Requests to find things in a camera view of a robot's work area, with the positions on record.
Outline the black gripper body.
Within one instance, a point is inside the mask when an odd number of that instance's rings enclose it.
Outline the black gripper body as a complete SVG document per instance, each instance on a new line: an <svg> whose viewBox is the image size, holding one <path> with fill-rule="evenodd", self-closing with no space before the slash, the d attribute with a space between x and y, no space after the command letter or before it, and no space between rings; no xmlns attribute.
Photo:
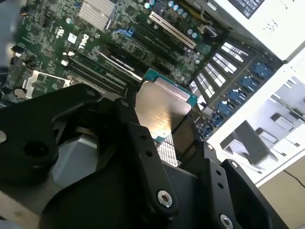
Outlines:
<svg viewBox="0 0 305 229"><path fill-rule="evenodd" d="M211 229L207 191L200 180L164 165L178 201L171 221L144 221L143 194L121 164L95 172L57 193L47 204L41 229Z"/></svg>

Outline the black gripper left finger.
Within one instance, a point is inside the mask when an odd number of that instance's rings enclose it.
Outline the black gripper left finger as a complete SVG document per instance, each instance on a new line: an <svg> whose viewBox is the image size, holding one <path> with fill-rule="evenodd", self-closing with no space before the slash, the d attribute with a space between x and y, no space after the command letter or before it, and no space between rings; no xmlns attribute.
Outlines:
<svg viewBox="0 0 305 229"><path fill-rule="evenodd" d="M149 130L134 107L121 98L103 98L86 84L17 103L0 111L0 189L19 202L42 190L59 157L59 147L78 137L78 128L99 141L123 140L140 174L146 207L175 215L178 203Z"/></svg>

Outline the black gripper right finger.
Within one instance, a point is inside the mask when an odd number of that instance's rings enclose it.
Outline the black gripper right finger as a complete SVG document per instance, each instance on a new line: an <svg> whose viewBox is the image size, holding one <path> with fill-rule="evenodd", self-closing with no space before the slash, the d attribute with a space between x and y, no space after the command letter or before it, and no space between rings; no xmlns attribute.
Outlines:
<svg viewBox="0 0 305 229"><path fill-rule="evenodd" d="M215 149L200 137L192 115L173 131L179 168L203 185L205 217L210 229L286 229L288 226L233 160L220 162Z"/></svg>

